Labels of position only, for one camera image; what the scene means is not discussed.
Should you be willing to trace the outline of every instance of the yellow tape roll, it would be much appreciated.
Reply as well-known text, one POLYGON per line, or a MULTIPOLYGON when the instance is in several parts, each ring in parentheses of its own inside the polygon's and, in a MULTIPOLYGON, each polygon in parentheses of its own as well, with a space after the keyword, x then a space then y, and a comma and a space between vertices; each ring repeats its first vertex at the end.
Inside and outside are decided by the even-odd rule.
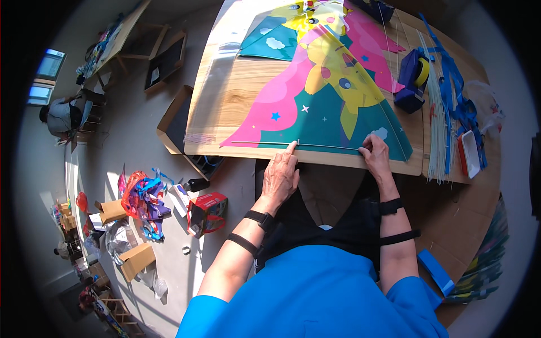
POLYGON ((420 86, 425 83, 426 79, 428 79, 428 71, 430 69, 430 65, 428 64, 428 61, 424 58, 420 57, 419 62, 421 63, 421 73, 419 74, 419 77, 413 81, 413 85, 415 87, 419 88, 420 86))

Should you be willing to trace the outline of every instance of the black water bottle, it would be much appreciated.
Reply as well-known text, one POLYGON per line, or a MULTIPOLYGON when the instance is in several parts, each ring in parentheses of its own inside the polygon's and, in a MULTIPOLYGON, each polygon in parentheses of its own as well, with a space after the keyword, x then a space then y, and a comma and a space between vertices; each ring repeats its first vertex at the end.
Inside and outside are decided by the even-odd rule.
POLYGON ((198 192, 199 190, 206 189, 210 187, 210 182, 204 178, 192 178, 188 182, 182 185, 185 191, 191 191, 193 193, 198 192))

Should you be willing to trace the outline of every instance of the black wrist strap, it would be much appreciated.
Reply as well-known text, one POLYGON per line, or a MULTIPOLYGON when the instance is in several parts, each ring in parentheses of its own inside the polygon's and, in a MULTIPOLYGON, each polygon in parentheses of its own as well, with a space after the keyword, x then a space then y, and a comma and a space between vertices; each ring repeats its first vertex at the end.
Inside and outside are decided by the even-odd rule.
POLYGON ((379 203, 379 214, 381 216, 396 214, 398 209, 403 208, 402 200, 400 198, 395 198, 388 202, 379 203))
POLYGON ((245 248, 249 253, 252 254, 254 259, 258 256, 258 249, 255 247, 255 245, 251 244, 246 238, 239 236, 237 234, 230 233, 229 236, 226 238, 227 240, 233 241, 237 243, 238 245, 245 248))
POLYGON ((271 225, 274 223, 274 217, 272 217, 269 213, 262 214, 253 210, 248 210, 248 212, 244 215, 244 218, 249 218, 256 221, 261 229, 265 231, 265 233, 269 231, 271 225))
POLYGON ((387 246, 389 244, 400 243, 400 242, 410 240, 412 238, 417 238, 420 235, 421 235, 421 230, 417 229, 417 230, 407 231, 405 233, 401 233, 394 236, 382 237, 379 239, 379 245, 387 246))

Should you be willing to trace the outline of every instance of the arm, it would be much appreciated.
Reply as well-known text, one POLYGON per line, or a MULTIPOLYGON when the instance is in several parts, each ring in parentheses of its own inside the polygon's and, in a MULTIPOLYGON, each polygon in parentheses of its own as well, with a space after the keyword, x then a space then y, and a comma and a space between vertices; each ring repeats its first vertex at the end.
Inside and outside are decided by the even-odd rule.
MULTIPOLYGON (((370 173, 378 183, 380 202, 399 198, 389 166, 389 147, 376 135, 369 135, 359 151, 365 158, 370 173)), ((404 208, 396 214, 381 217, 380 237, 398 235, 411 230, 410 221, 404 208)), ((381 288, 384 294, 404 277, 419 277, 415 242, 413 239, 381 247, 380 258, 381 288)))
MULTIPOLYGON (((293 141, 283 153, 271 159, 265 170, 261 197, 251 210, 274 217, 282 203, 295 192, 299 184, 299 170, 295 170, 297 157, 293 155, 295 146, 296 141, 293 141)), ((236 226, 233 233, 244 237, 257 248, 265 235, 256 221, 247 218, 236 226)), ((246 282, 253 262, 254 257, 247 250, 235 242, 225 241, 205 273, 197 295, 213 296, 229 302, 246 282)))

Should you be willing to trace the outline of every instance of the hand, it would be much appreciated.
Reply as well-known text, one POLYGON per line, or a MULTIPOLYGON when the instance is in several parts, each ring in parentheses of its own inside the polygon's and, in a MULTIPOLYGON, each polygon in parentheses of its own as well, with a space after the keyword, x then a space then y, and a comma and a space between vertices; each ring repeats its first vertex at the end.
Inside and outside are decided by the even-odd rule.
POLYGON ((368 170, 374 176, 378 185, 384 180, 391 178, 391 167, 389 166, 389 146, 377 135, 370 134, 363 141, 359 152, 363 155, 368 170))
POLYGON ((291 142, 283 153, 277 153, 265 169, 263 190, 260 200, 266 201, 272 214, 297 190, 299 170, 295 170, 298 159, 293 155, 297 141, 291 142))

